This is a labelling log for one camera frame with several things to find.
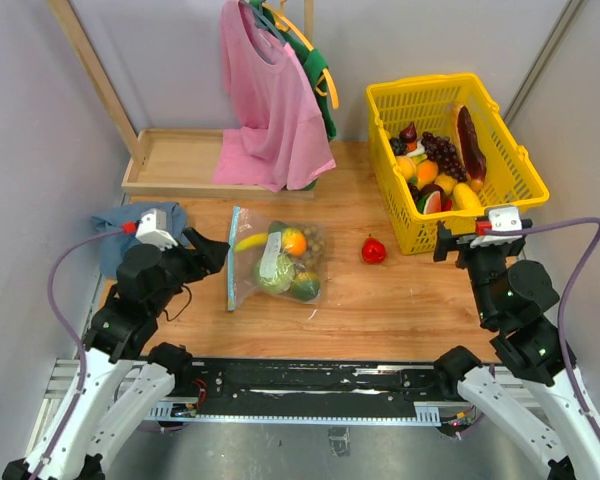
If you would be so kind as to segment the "yellow banana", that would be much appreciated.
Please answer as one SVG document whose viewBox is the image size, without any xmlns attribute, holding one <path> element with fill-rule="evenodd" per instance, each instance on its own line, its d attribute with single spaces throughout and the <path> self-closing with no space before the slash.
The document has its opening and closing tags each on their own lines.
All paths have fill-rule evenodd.
<svg viewBox="0 0 600 480">
<path fill-rule="evenodd" d="M 265 246 L 268 241 L 269 234 L 259 233 L 253 234 L 240 240 L 234 247 L 235 252 L 243 252 L 252 248 Z"/>
</svg>

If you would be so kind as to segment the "green cabbage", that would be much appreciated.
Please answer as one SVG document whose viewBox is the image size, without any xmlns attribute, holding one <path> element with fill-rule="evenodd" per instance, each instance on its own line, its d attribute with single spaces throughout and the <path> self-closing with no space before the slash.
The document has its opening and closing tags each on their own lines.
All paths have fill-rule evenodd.
<svg viewBox="0 0 600 480">
<path fill-rule="evenodd" d="M 275 261 L 267 261 L 265 275 L 261 274 L 261 262 L 258 260 L 252 268 L 256 286 L 270 295 L 287 292 L 296 276 L 294 262 L 288 256 L 280 255 Z"/>
</svg>

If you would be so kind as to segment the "red bell pepper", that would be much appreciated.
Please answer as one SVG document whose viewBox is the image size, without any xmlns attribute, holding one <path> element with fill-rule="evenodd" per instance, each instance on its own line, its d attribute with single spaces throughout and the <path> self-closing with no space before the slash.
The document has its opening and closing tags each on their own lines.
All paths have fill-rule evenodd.
<svg viewBox="0 0 600 480">
<path fill-rule="evenodd" d="M 381 264 L 387 257 L 386 247 L 376 238 L 369 236 L 365 239 L 361 248 L 361 258 L 369 265 Z"/>
</svg>

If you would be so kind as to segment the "clear zip top bag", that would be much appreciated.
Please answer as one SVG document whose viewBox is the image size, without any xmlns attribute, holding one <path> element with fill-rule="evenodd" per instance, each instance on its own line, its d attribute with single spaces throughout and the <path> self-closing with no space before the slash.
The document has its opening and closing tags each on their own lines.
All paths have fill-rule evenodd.
<svg viewBox="0 0 600 480">
<path fill-rule="evenodd" d="M 227 309 L 262 293 L 316 304 L 326 282 L 326 229 L 236 206 L 229 227 Z"/>
</svg>

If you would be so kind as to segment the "green yellow mango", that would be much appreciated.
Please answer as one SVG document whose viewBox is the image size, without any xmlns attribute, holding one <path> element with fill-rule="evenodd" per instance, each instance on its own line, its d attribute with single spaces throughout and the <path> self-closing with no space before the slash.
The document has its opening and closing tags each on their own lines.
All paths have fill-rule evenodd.
<svg viewBox="0 0 600 480">
<path fill-rule="evenodd" d="M 320 295 L 321 279 L 314 272 L 300 272 L 294 277 L 289 291 L 295 299 L 311 302 Z"/>
</svg>

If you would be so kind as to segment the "green longan bunch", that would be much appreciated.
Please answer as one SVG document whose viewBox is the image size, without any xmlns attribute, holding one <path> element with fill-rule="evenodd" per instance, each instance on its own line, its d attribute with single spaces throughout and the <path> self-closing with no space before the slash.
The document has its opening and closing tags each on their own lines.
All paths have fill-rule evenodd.
<svg viewBox="0 0 600 480">
<path fill-rule="evenodd" d="M 317 226 L 307 226 L 302 229 L 306 239 L 306 250 L 300 257 L 300 263 L 305 269 L 317 267 L 326 252 L 326 236 L 322 229 Z"/>
</svg>

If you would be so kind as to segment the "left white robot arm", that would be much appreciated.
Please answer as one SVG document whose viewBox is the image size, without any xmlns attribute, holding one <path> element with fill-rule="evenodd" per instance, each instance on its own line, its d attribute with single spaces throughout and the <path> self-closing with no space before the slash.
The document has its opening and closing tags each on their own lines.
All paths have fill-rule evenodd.
<svg viewBox="0 0 600 480">
<path fill-rule="evenodd" d="M 139 364 L 173 297 L 224 267 L 229 243 L 192 227 L 183 234 L 188 246 L 144 240 L 124 254 L 104 306 L 77 342 L 77 372 L 49 429 L 27 457 L 7 464 L 3 478 L 103 479 L 151 408 L 192 388 L 192 355 L 162 343 L 140 365 L 132 385 L 114 395 Z"/>
</svg>

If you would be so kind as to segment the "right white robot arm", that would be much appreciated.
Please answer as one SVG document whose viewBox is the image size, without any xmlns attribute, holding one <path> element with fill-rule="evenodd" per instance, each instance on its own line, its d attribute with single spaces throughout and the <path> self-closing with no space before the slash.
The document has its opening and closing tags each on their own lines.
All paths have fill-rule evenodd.
<svg viewBox="0 0 600 480">
<path fill-rule="evenodd" d="M 458 254 L 467 271 L 482 328 L 494 333 L 491 344 L 501 363 L 533 396 L 547 419 L 541 421 L 491 375 L 477 357 L 457 346 L 434 363 L 433 387 L 446 400 L 461 398 L 497 425 L 545 479 L 600 479 L 600 416 L 586 402 L 580 373 L 563 328 L 546 311 L 565 299 L 544 266 L 532 260 L 513 264 L 522 236 L 501 241 L 478 232 L 455 235 L 437 226 L 433 258 Z"/>
</svg>

